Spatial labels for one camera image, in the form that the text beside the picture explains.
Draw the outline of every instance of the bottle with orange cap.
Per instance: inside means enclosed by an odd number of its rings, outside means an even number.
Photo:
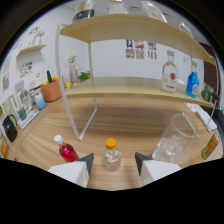
[[[118,170],[121,165],[122,154],[116,146],[116,140],[108,138],[105,143],[106,149],[103,153],[104,164],[111,171]]]

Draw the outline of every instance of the plastic bottle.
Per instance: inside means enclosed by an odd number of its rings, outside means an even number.
[[[192,61],[191,74],[188,76],[186,93],[191,97],[197,97],[199,87],[199,79],[197,75],[197,63]]]
[[[161,90],[174,93],[177,84],[177,67],[174,64],[174,52],[167,51],[168,62],[163,65]]]
[[[71,145],[64,143],[61,135],[56,135],[54,137],[54,141],[59,145],[59,153],[66,162],[74,162],[75,160],[79,159],[79,156],[74,148]]]
[[[120,168],[122,154],[116,147],[116,140],[108,138],[105,143],[106,149],[103,153],[104,164],[111,171],[118,170]]]

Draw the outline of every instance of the red liquid bottle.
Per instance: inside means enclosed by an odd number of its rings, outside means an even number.
[[[66,162],[74,162],[75,160],[79,159],[78,154],[73,149],[73,147],[67,143],[64,143],[63,138],[61,135],[56,135],[54,137],[54,141],[59,145],[59,153],[64,158]]]

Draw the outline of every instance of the white wall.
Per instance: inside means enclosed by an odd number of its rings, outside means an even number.
[[[167,62],[167,50],[174,51],[174,64],[178,68],[178,77],[187,84],[191,73],[191,57],[176,49],[157,44],[157,59],[148,58],[148,44],[144,41],[145,59],[126,59],[126,40],[107,40],[91,44],[94,77],[130,76],[162,78],[162,68]],[[203,89],[204,62],[193,58],[198,66],[199,91]]]
[[[56,28],[61,23],[71,24],[73,17],[73,10],[59,7],[49,13],[42,16],[39,20],[34,22],[27,31],[20,37],[23,46],[27,46],[28,42],[31,42],[34,35],[30,35],[29,32],[35,27],[40,27],[40,30],[44,30],[45,34],[42,36],[41,43],[46,43],[47,46],[42,48],[40,51],[30,52],[28,54],[16,57],[19,53],[20,47],[11,50],[8,57],[11,56],[10,69],[9,69],[9,88],[3,92],[2,90],[2,77],[1,75],[1,98],[0,104],[11,94],[15,94],[15,84],[20,80],[24,80],[25,89],[29,90],[34,86],[34,83],[39,83],[41,85],[44,81],[47,81],[47,70],[50,71],[52,76],[57,74],[56,62],[55,62],[55,34]],[[67,57],[69,53],[77,52],[78,58],[77,63],[83,68],[83,71],[89,70],[89,60],[88,60],[88,45],[82,41],[75,40],[73,38],[60,36],[60,62],[61,62],[61,72],[64,76],[65,81],[69,79],[69,67]],[[33,73],[26,75],[25,77],[20,77],[19,68],[25,62],[32,61]],[[67,75],[64,73],[64,63],[67,63]]]

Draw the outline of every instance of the yellow object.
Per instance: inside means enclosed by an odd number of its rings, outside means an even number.
[[[219,144],[219,135],[217,132],[215,132],[206,148],[202,151],[203,159],[206,160],[212,154],[212,152],[214,151],[214,149],[218,144]]]
[[[113,150],[116,148],[116,140],[114,138],[108,138],[105,143],[107,149],[109,150]]]
[[[72,87],[71,82],[64,82],[64,84],[66,85],[66,89],[71,89],[71,87]]]
[[[46,86],[47,84],[49,84],[49,81],[46,81],[43,85]]]

